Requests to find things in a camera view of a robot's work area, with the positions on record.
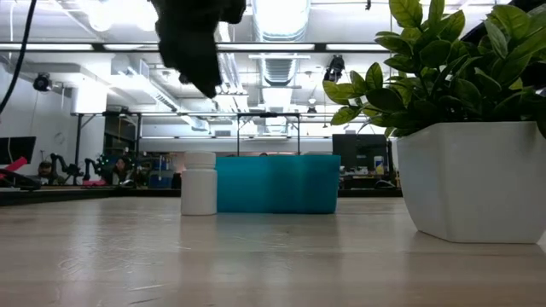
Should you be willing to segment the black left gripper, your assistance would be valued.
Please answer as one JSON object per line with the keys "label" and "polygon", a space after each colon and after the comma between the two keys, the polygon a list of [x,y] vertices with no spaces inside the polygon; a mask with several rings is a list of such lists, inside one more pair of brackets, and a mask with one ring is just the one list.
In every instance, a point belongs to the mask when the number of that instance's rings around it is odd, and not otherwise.
{"label": "black left gripper", "polygon": [[247,0],[148,1],[160,21],[158,49],[164,66],[177,70],[204,96],[214,98],[222,83],[214,37],[217,23],[239,23]]}

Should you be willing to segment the white pill bottle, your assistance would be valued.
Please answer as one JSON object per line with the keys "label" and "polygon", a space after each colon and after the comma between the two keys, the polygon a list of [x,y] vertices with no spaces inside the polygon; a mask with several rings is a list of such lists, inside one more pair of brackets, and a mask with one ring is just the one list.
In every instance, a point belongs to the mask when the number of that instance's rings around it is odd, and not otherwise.
{"label": "white pill bottle", "polygon": [[217,213],[218,174],[216,154],[186,152],[181,174],[181,214],[209,216]]}

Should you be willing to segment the teal plastic basket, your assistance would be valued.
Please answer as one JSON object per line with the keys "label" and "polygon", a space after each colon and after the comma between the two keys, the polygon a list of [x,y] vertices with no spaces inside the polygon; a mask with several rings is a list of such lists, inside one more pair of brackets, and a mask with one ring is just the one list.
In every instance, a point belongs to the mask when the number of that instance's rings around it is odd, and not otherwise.
{"label": "teal plastic basket", "polygon": [[332,214],[340,179],[337,155],[217,159],[218,211]]}

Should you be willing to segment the black shelf rack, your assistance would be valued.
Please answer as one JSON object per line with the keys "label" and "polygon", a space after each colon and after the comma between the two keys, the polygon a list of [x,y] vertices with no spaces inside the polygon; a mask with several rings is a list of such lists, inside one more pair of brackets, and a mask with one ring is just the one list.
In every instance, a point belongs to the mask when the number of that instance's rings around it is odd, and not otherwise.
{"label": "black shelf rack", "polygon": [[136,163],[141,156],[142,121],[140,113],[105,111],[74,113],[77,119],[74,162],[85,159],[113,165],[118,157]]}

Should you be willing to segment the large black monitor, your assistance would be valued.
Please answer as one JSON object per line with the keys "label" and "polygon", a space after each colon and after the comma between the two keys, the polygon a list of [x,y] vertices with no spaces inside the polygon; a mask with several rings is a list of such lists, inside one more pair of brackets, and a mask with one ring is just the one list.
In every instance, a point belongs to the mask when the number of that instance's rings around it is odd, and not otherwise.
{"label": "large black monitor", "polygon": [[333,155],[340,156],[340,165],[346,169],[366,167],[374,171],[376,161],[388,161],[387,140],[383,135],[336,134],[332,137]]}

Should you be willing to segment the small black monitor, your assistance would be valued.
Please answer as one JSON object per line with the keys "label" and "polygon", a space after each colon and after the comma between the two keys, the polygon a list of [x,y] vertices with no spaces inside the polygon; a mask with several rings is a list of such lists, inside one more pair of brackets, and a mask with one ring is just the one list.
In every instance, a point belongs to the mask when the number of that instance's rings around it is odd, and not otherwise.
{"label": "small black monitor", "polygon": [[9,165],[19,158],[30,164],[36,139],[35,136],[0,137],[0,165]]}

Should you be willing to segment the pink red object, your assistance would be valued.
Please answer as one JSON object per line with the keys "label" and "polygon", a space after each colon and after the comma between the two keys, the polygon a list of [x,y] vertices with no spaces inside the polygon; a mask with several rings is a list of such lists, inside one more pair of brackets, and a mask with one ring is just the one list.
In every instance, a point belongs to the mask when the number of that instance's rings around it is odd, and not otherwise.
{"label": "pink red object", "polygon": [[26,164],[27,164],[27,159],[25,157],[20,157],[19,159],[15,160],[11,164],[2,168],[2,171],[12,171],[12,172],[18,171],[22,166]]}

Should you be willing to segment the green plant in white pot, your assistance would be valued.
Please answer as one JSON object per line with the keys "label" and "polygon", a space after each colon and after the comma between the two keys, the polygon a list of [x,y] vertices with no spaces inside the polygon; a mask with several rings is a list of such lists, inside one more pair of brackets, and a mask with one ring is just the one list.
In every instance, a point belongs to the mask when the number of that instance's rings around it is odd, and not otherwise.
{"label": "green plant in white pot", "polygon": [[546,0],[495,5],[476,43],[444,0],[389,0],[390,52],[348,82],[326,81],[333,125],[365,115],[396,140],[416,228],[457,243],[534,244],[546,233]]}

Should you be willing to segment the black metal rig frame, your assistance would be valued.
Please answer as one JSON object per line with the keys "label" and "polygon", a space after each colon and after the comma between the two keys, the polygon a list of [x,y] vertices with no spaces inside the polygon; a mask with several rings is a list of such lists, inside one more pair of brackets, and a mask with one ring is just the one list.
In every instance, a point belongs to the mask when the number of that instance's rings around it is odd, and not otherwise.
{"label": "black metal rig frame", "polygon": [[[219,54],[252,53],[256,55],[306,55],[314,53],[332,54],[386,54],[387,49],[371,43],[219,43]],[[157,53],[159,48],[152,43],[29,43],[26,50],[31,53]],[[175,117],[178,115],[195,117],[234,117],[242,113],[200,113],[193,111],[126,112],[126,116],[137,117],[136,131],[142,131],[144,117]],[[0,206],[21,206],[37,203],[50,203],[72,200],[93,200],[110,197],[178,197],[179,188],[138,189],[121,186],[73,185],[71,188],[4,189],[0,191]]]}

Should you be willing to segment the silver ventilation duct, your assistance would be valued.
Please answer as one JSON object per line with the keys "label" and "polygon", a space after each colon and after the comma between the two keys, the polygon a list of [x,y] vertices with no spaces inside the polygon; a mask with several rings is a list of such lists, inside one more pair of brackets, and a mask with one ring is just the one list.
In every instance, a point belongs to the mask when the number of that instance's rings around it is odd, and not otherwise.
{"label": "silver ventilation duct", "polygon": [[[251,0],[253,36],[257,43],[303,43],[311,0]],[[295,51],[262,54],[260,72],[270,86],[287,86],[295,76],[299,55]]]}

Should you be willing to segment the black metal table frame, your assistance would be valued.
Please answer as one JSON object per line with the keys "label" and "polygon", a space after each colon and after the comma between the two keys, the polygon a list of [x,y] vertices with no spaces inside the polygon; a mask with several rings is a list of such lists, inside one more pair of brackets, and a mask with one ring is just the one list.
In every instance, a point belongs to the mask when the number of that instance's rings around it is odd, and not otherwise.
{"label": "black metal table frame", "polygon": [[262,112],[262,113],[237,113],[236,114],[236,156],[239,157],[241,155],[241,118],[248,117],[249,119],[252,119],[254,117],[260,117],[261,119],[273,119],[273,118],[289,118],[294,117],[297,119],[297,155],[301,155],[301,134],[300,134],[300,126],[301,126],[301,114],[300,113],[276,113],[276,112]]}

